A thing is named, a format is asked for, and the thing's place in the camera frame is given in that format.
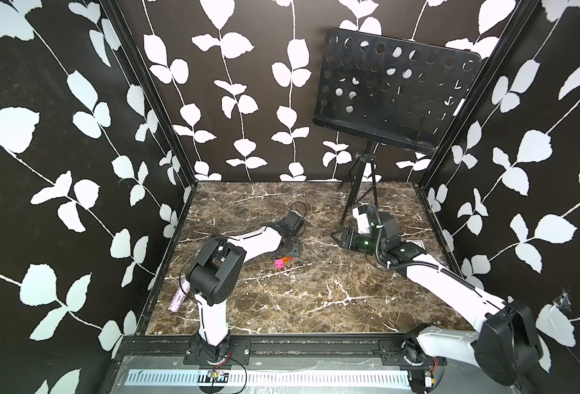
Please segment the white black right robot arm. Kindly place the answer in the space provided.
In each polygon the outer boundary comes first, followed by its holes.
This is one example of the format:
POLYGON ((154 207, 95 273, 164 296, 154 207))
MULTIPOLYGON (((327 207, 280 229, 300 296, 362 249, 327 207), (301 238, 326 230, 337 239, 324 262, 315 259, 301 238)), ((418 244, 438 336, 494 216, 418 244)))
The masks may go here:
POLYGON ((362 205, 353 216, 356 228, 331 235, 341 248, 375 257, 382 267, 433 293, 472 327, 469 332, 423 328, 415 336, 416 355, 471 364, 498 384, 534 391, 526 373, 545 353, 527 305, 507 302, 447 269, 423 247, 401 238, 396 220, 375 206, 362 205))

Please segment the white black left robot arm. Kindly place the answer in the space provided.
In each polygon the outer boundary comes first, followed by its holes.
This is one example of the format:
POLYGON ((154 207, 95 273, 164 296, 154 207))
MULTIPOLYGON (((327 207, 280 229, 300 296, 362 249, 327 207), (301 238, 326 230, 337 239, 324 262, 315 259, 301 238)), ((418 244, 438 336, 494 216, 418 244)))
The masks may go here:
POLYGON ((239 236, 211 237, 197 252, 185 278, 198 304, 198 336, 212 348, 229 336, 227 299, 245 262, 263 254, 290 256, 300 246, 302 225, 276 223, 239 236))

